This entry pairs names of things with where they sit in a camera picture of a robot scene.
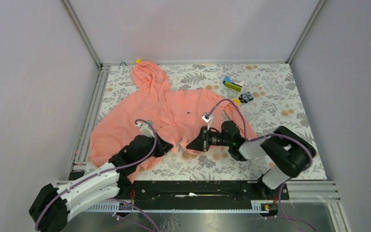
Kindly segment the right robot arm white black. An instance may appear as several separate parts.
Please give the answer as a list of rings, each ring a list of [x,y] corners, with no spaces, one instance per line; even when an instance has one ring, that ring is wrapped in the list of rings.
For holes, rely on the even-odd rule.
[[[270,199],[282,183],[308,169],[316,155],[312,145],[285,126],[279,126],[265,136],[247,140],[233,121],[223,122],[220,131],[203,126],[199,135],[186,147],[206,152],[211,146],[227,147],[236,161],[268,156],[274,167],[261,176],[257,187],[260,197],[264,199]]]

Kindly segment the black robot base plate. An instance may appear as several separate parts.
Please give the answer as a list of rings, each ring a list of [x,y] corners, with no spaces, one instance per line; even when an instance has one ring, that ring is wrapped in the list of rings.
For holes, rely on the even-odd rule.
[[[163,202],[197,204],[231,201],[265,201],[274,203],[289,200],[287,187],[280,193],[256,181],[134,181],[116,195],[116,199],[162,204]]]

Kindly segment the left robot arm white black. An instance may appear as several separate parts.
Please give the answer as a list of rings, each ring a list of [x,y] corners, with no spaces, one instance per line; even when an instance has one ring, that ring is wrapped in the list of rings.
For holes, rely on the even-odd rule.
[[[166,155],[173,145],[159,135],[138,135],[94,172],[63,186],[47,184],[41,188],[29,209],[39,232],[59,232],[68,222],[95,204],[130,194],[129,175],[147,158]]]

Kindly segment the salmon pink hooded jacket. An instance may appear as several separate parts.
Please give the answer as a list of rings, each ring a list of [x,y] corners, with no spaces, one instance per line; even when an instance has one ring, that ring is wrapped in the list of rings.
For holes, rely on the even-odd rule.
[[[158,135],[174,145],[160,158],[138,165],[130,180],[235,179],[242,167],[223,147],[201,153],[186,149],[205,125],[202,115],[214,109],[213,127],[233,120],[242,135],[255,138],[249,121],[229,103],[233,94],[222,81],[229,71],[244,74],[234,65],[157,65],[150,61],[134,67],[111,69],[100,110],[100,122],[90,136],[90,161],[100,167],[139,134],[136,119],[150,120]]]

